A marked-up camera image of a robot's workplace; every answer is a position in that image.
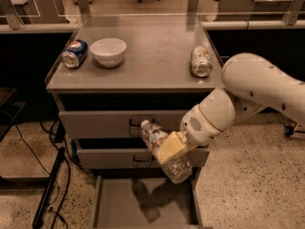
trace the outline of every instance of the cabinet top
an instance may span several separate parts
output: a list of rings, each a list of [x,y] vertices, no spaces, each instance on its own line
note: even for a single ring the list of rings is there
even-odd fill
[[[105,69],[92,59],[90,46],[102,38],[127,43],[125,60]],[[204,92],[221,86],[221,67],[196,17],[186,15],[121,15],[89,18],[73,39],[88,43],[78,69],[54,65],[49,93]],[[191,76],[191,52],[208,49],[213,71],[207,78]]]

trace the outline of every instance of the white bowl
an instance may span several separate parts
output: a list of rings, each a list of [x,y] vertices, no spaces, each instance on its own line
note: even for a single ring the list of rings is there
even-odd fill
[[[91,45],[91,54],[103,66],[112,68],[124,59],[126,48],[126,43],[120,39],[105,38]]]

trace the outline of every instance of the bottle cap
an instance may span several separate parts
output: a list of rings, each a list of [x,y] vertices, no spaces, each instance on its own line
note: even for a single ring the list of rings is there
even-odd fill
[[[151,124],[151,122],[147,119],[143,120],[142,123],[141,123],[141,128],[142,129],[146,129],[148,128],[148,126]]]

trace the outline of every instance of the blue can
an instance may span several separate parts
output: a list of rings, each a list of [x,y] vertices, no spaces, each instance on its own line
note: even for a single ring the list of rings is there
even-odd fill
[[[61,54],[61,61],[68,68],[78,68],[88,53],[88,45],[83,40],[71,42]]]

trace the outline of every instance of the electrical cord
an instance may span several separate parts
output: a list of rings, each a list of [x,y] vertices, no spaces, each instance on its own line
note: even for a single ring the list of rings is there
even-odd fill
[[[10,121],[13,120],[12,116],[10,115],[10,113],[8,113],[8,112],[6,112],[6,111],[4,111],[4,110],[1,110],[1,111],[2,111],[4,114],[6,114],[7,116],[10,117]],[[23,138],[23,135],[22,135],[22,133],[21,133],[19,127],[17,126],[17,124],[15,124],[14,126],[16,127],[16,129],[17,129],[17,131],[18,131],[18,134],[20,135],[21,140],[27,145],[27,147],[30,149],[30,151],[31,151],[32,154],[34,155],[34,157],[37,159],[37,161],[38,161],[38,163],[40,164],[40,166],[41,166],[41,167],[44,169],[44,171],[45,171],[46,173],[48,173],[49,176],[50,176],[51,173],[44,167],[44,165],[41,163],[41,161],[39,160],[39,158],[38,158],[38,156],[36,155],[36,153],[33,151],[33,149],[32,149],[32,147],[30,146],[30,144]],[[60,211],[60,208],[61,208],[61,206],[62,206],[62,204],[63,204],[63,201],[64,201],[64,199],[65,199],[65,197],[66,197],[66,194],[67,194],[67,192],[68,192],[68,187],[69,187],[70,179],[71,179],[71,178],[70,178],[70,176],[71,176],[70,165],[69,165],[69,163],[68,163],[68,161],[67,161],[66,158],[65,158],[65,160],[66,160],[66,162],[67,162],[67,164],[68,164],[68,167],[69,167],[68,185],[67,185],[67,187],[66,187],[65,194],[64,194],[64,196],[63,196],[63,198],[62,198],[62,200],[61,200],[61,202],[60,202],[60,205],[59,205],[59,207],[58,207],[58,209],[57,209],[57,212],[54,212],[54,213],[56,214],[56,216],[55,216],[55,218],[54,218],[54,220],[53,220],[53,224],[54,224],[54,222],[56,221],[56,218],[59,217],[59,218],[66,224],[66,227],[68,228],[68,224],[66,223],[66,221],[64,220],[64,218],[58,214],[59,211]],[[56,187],[57,187],[57,194],[56,194],[56,197],[55,197],[54,201],[52,201],[52,202],[49,204],[49,206],[51,206],[52,204],[54,204],[54,203],[57,201],[58,196],[59,196],[59,185],[58,185],[57,180],[55,181],[55,184],[56,184]]]
[[[42,121],[39,121],[39,125],[40,125],[40,127],[41,127],[41,129],[45,132],[45,133],[47,133],[47,134],[49,134],[50,133],[50,131],[48,131],[45,127],[44,127],[44,125],[43,125],[43,122]]]
[[[53,124],[51,125],[51,127],[50,127],[50,130],[49,130],[49,139],[50,139],[50,141],[51,141],[52,146],[58,151],[59,148],[56,146],[55,142],[54,142],[54,141],[52,140],[52,138],[51,138],[52,130],[53,130],[53,128],[54,128],[54,126],[55,126],[56,123],[57,123],[57,120],[55,120],[55,121],[53,122]],[[64,195],[63,195],[63,197],[62,197],[62,199],[61,199],[61,201],[60,201],[60,203],[59,203],[59,205],[58,205],[58,208],[57,208],[56,212],[54,212],[54,213],[55,213],[55,217],[54,217],[54,219],[53,219],[53,221],[52,221],[51,229],[54,228],[57,218],[60,218],[60,219],[62,220],[62,216],[59,215],[59,212],[60,212],[60,210],[61,210],[61,208],[62,208],[62,205],[63,205],[63,203],[64,203],[64,201],[65,201],[65,198],[66,198],[66,196],[67,196],[67,193],[68,193],[68,190],[69,190],[69,187],[70,187],[70,181],[71,181],[71,166],[70,166],[70,164],[69,164],[69,162],[68,162],[68,160],[67,160],[67,158],[66,158],[65,156],[64,156],[64,160],[66,161],[67,166],[68,166],[68,180],[67,180],[67,185],[66,185],[66,189],[65,189]]]
[[[67,186],[66,186],[66,189],[65,189],[65,193],[64,193],[64,195],[63,195],[63,197],[62,197],[62,199],[61,199],[61,201],[60,201],[60,203],[59,203],[59,206],[58,206],[58,208],[57,208],[57,211],[55,212],[55,217],[54,217],[53,222],[52,222],[52,224],[51,224],[51,229],[54,228],[54,225],[55,225],[55,223],[56,223],[56,219],[57,219],[57,218],[60,218],[59,212],[60,212],[60,210],[61,210],[61,208],[62,208],[62,205],[63,205],[63,203],[64,203],[64,201],[65,201],[65,198],[66,198],[66,196],[67,196],[67,193],[68,193],[68,190],[69,190],[69,187],[70,187],[70,181],[71,181],[71,167],[70,167],[70,164],[69,164],[69,162],[68,162],[68,160],[67,160],[67,158],[66,158],[65,156],[64,156],[64,159],[65,159],[65,161],[66,161],[66,163],[67,163],[67,166],[68,166],[68,180],[67,180]]]
[[[52,210],[53,208],[51,207],[49,210],[46,210],[47,212],[52,212],[52,213],[55,213],[56,214],[56,212],[54,212],[53,210]],[[66,220],[63,218],[63,216],[61,216],[61,215],[57,215],[59,218],[60,218],[60,220],[66,225],[66,228],[68,229],[69,228],[69,226],[68,226],[68,224],[67,224],[67,222],[66,222]]]
[[[53,139],[52,139],[52,134],[53,134],[53,128],[54,128],[54,126],[56,125],[56,123],[57,123],[58,121],[59,121],[59,120],[55,120],[55,121],[52,123],[52,125],[51,125],[51,127],[50,127],[50,130],[47,131],[47,133],[49,133],[49,139],[50,139],[51,144],[52,144],[57,150],[58,150],[58,147],[56,146],[55,142],[54,142]],[[77,162],[77,161],[71,156],[71,154],[70,154],[70,152],[69,152],[69,148],[68,148],[68,143],[67,143],[67,140],[66,140],[65,138],[64,138],[64,145],[65,145],[65,149],[66,149],[66,151],[67,151],[67,155],[68,155],[68,157],[69,157],[69,160],[70,160],[74,165],[76,165],[80,171],[82,171],[83,173],[87,174],[88,171],[84,170],[84,168],[82,167],[82,165],[80,164],[80,162]]]

